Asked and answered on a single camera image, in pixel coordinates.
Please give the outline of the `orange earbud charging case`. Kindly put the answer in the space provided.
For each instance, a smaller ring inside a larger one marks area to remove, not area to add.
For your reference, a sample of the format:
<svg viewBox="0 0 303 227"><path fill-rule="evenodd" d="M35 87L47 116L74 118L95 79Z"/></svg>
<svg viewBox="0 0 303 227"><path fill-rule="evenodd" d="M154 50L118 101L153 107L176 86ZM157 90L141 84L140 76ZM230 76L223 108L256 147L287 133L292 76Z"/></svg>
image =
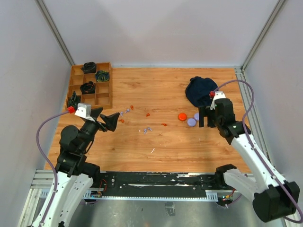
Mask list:
<svg viewBox="0 0 303 227"><path fill-rule="evenodd" d="M178 119L182 122L187 120L187 115L185 113L179 113L178 114Z"/></svg>

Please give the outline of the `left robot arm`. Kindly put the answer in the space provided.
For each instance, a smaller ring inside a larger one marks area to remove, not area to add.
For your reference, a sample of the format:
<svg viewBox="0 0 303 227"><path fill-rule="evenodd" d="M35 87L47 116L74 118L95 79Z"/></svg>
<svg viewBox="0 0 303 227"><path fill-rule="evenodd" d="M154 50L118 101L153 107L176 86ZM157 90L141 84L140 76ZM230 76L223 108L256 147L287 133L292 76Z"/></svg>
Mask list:
<svg viewBox="0 0 303 227"><path fill-rule="evenodd" d="M86 154L93 145L98 131L115 131L120 113L102 114L103 108L79 103L69 106L60 115L74 114L84 121L78 129L68 125L61 131L60 153L56 165L51 165L53 182L33 227L67 227L90 187L101 183L100 167L88 163Z"/></svg>

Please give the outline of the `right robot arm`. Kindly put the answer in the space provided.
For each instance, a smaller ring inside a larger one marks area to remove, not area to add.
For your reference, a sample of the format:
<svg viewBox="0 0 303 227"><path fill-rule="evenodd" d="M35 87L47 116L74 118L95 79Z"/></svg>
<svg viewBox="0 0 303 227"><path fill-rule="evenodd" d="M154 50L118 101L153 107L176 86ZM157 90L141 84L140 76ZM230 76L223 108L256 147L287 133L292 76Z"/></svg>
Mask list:
<svg viewBox="0 0 303 227"><path fill-rule="evenodd" d="M228 186L238 190L251 201L258 218L269 222L278 218L287 219L299 210L300 188L296 182L288 182L268 161L256 144L244 121L237 121L233 104L228 98L214 99L211 106L200 106L199 126L216 127L243 158L254 176L247 178L235 166L228 164L216 169L214 183L219 189Z"/></svg>

